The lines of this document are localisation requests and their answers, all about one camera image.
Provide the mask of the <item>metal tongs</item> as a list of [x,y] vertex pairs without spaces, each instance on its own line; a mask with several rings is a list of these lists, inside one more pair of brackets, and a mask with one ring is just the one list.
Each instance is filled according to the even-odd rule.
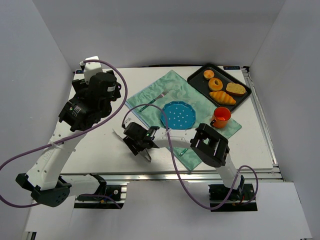
[[[127,143],[125,142],[125,137],[122,137],[120,134],[118,134],[116,132],[115,129],[112,130],[113,133],[117,136],[118,139],[120,139],[123,143],[125,143],[127,145]],[[152,157],[149,155],[148,151],[145,149],[143,151],[138,151],[136,148],[134,148],[132,145],[127,145],[127,147],[130,149],[130,151],[133,153],[134,156],[140,155],[141,157],[143,157],[148,163],[150,163],[152,161]]]

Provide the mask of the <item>orange ring donut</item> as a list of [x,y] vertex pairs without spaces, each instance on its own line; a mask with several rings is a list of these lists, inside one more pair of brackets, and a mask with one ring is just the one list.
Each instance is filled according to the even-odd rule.
[[213,77],[209,80],[208,87],[213,92],[221,91],[223,89],[223,83],[219,78]]

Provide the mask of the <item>small round bun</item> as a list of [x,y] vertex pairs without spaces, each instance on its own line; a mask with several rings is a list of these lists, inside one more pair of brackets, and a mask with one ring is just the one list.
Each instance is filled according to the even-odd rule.
[[215,73],[214,73],[212,70],[210,70],[210,69],[205,70],[205,71],[203,72],[203,77],[204,77],[206,80],[210,80],[210,79],[214,78],[214,76],[215,76]]

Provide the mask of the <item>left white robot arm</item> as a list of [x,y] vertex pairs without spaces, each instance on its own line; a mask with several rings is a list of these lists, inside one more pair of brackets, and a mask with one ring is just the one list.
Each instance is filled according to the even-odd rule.
[[121,84],[113,70],[98,72],[89,82],[72,81],[75,95],[64,105],[58,116],[54,133],[47,147],[27,173],[20,173],[16,182],[31,192],[38,203],[57,207],[67,197],[82,194],[103,195],[106,181],[98,174],[61,176],[61,171],[86,135],[86,130],[112,112],[111,103],[121,97]]

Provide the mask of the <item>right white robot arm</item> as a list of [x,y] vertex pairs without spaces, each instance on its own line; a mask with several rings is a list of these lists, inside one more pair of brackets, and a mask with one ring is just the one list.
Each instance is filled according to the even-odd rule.
[[206,165],[217,170],[223,185],[231,189],[229,199],[242,198],[244,180],[238,176],[232,186],[237,169],[231,161],[229,141],[211,126],[201,123],[195,129],[177,130],[152,126],[145,129],[136,122],[122,124],[123,141],[136,156],[150,149],[183,148],[191,149]]

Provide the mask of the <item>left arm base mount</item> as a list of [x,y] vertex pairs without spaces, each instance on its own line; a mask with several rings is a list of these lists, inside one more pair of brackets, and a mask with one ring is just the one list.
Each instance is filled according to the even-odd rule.
[[75,209],[119,210],[126,199],[127,186],[124,184],[107,184],[96,193],[84,193],[75,198]]

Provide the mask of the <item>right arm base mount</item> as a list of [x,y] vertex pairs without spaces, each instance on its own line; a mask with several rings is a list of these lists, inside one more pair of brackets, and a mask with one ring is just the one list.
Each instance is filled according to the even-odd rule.
[[[210,207],[213,208],[224,200],[229,189],[223,184],[211,184],[209,185],[208,192]],[[233,190],[227,202],[220,208],[214,210],[214,212],[257,212],[258,207],[255,198],[247,203],[254,197],[254,194],[253,185],[251,183],[245,183],[241,194]]]

